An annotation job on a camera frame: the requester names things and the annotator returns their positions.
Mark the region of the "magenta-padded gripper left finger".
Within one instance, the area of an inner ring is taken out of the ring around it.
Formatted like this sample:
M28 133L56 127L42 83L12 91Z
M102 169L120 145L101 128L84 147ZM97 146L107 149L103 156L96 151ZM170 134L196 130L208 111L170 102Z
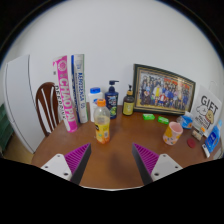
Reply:
M66 155L56 154L42 169L79 185L90 155L91 144L87 143Z

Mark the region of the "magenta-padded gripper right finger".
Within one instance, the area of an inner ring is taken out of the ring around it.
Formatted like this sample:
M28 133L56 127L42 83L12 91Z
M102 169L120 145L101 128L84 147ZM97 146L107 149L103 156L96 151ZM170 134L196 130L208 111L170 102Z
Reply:
M136 143L132 144L132 154L144 185L182 169L168 154L158 155Z

